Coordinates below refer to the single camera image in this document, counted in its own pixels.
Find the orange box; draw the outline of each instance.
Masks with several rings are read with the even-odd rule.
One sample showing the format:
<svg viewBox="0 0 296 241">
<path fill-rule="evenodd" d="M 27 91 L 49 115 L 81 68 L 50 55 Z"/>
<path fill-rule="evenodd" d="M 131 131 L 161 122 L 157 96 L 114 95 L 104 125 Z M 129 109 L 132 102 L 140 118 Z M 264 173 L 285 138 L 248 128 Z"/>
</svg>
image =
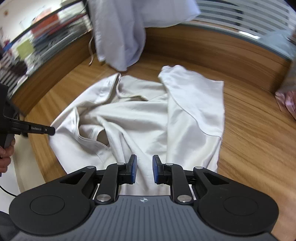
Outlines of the orange box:
<svg viewBox="0 0 296 241">
<path fill-rule="evenodd" d="M 47 16 L 51 13 L 51 9 L 44 10 L 41 14 L 39 14 L 34 20 L 33 24 Z M 57 14 L 54 14 L 47 18 L 46 20 L 42 21 L 40 24 L 38 24 L 36 27 L 31 29 L 32 34 L 35 38 L 41 36 L 42 34 L 48 32 L 50 29 L 58 26 L 60 24 L 59 16 Z"/>
</svg>

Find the human hand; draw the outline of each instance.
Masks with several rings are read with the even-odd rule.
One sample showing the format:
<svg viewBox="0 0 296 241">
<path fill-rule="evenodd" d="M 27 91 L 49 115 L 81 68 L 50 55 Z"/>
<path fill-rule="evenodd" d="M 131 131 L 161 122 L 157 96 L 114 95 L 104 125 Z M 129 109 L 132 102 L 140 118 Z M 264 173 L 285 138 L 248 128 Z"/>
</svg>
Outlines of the human hand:
<svg viewBox="0 0 296 241">
<path fill-rule="evenodd" d="M 11 156 L 15 151 L 15 139 L 12 140 L 10 146 L 6 149 L 3 149 L 0 146 L 0 173 L 7 172 L 7 167 L 11 163 Z"/>
</svg>

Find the hanging garment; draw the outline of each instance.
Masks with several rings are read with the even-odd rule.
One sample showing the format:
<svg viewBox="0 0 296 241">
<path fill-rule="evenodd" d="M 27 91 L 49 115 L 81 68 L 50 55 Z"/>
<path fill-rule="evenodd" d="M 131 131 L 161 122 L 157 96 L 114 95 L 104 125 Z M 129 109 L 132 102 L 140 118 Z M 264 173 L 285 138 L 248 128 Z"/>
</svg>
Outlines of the hanging garment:
<svg viewBox="0 0 296 241">
<path fill-rule="evenodd" d="M 196 0 L 89 0 L 99 61 L 118 71 L 136 63 L 146 27 L 168 27 L 200 14 Z"/>
<path fill-rule="evenodd" d="M 49 143 L 67 173 L 106 169 L 137 155 L 136 183 L 124 195 L 168 195 L 154 184 L 152 156 L 192 170 L 217 170 L 224 130 L 223 81 L 165 66 L 161 83 L 119 73 L 84 91 L 52 123 Z"/>
</svg>

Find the metal pivot screw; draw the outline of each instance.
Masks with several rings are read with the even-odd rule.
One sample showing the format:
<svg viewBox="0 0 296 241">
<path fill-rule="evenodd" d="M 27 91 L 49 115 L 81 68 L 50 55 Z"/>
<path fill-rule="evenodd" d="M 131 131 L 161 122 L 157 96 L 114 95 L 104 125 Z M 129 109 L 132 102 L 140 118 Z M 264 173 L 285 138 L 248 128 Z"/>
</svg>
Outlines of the metal pivot screw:
<svg viewBox="0 0 296 241">
<path fill-rule="evenodd" d="M 177 199 L 180 202 L 190 202 L 192 200 L 192 197 L 188 196 L 188 195 L 180 195 L 177 197 Z"/>
<path fill-rule="evenodd" d="M 107 202 L 111 200 L 110 195 L 108 194 L 100 194 L 96 198 L 99 202 Z"/>
</svg>

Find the wall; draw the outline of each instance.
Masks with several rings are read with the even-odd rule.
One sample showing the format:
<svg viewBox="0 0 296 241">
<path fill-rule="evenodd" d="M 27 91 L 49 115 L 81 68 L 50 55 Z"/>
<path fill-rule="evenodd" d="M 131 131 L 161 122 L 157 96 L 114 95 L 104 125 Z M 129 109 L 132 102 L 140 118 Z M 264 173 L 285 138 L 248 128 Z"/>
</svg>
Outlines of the wall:
<svg viewBox="0 0 296 241">
<path fill-rule="evenodd" d="M 0 27 L 11 40 L 31 25 L 31 21 L 44 9 L 61 7 L 61 0 L 6 0 L 0 5 Z"/>
</svg>

